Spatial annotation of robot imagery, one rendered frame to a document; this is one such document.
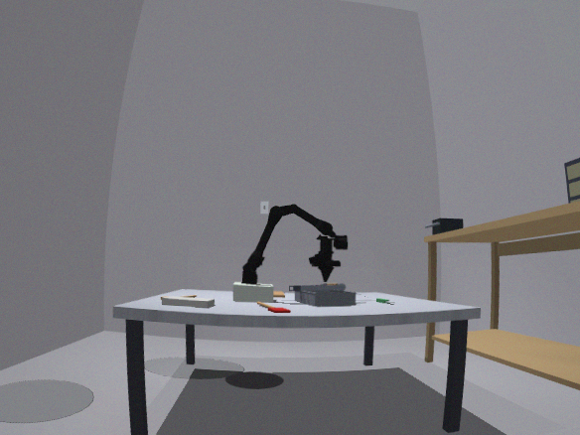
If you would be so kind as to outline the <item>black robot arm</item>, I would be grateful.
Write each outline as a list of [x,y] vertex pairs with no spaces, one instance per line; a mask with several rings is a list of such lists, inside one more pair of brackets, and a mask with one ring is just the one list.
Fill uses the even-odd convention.
[[[257,274],[256,274],[255,270],[259,265],[262,265],[262,261],[264,260],[264,257],[262,257],[263,251],[264,251],[266,244],[270,238],[270,235],[271,235],[274,227],[280,221],[280,219],[283,216],[287,216],[290,214],[295,214],[298,217],[307,221],[308,223],[312,224],[323,235],[328,235],[329,237],[334,237],[334,238],[328,238],[327,236],[319,235],[317,237],[317,239],[321,240],[321,249],[333,249],[333,241],[334,241],[334,247],[336,249],[348,250],[347,236],[346,235],[336,235],[333,231],[333,226],[330,223],[323,221],[321,219],[318,219],[316,217],[313,217],[309,213],[307,213],[304,210],[302,210],[301,208],[297,207],[297,205],[295,205],[295,204],[290,205],[290,206],[283,206],[283,207],[274,206],[270,209],[267,225],[265,227],[265,230],[264,230],[262,236],[260,237],[260,240],[259,240],[255,250],[252,252],[250,257],[248,258],[247,263],[242,266],[243,273],[242,273],[242,283],[241,284],[251,284],[251,285],[257,284],[258,278],[257,278]],[[309,258],[309,261],[310,261],[310,264],[316,264],[316,263],[321,263],[321,262],[326,263],[326,258],[325,258],[324,252],[322,252],[322,254],[321,253],[315,254],[314,257]]]

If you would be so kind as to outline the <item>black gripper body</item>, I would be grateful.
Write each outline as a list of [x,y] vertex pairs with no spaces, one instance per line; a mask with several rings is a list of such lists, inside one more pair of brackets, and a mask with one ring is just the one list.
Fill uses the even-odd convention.
[[316,267],[316,266],[319,266],[319,267],[341,266],[341,262],[339,260],[333,260],[333,254],[334,254],[333,249],[320,249],[319,253],[322,254],[322,252],[324,252],[324,254],[325,254],[326,263],[321,262],[321,263],[312,264],[312,267]]

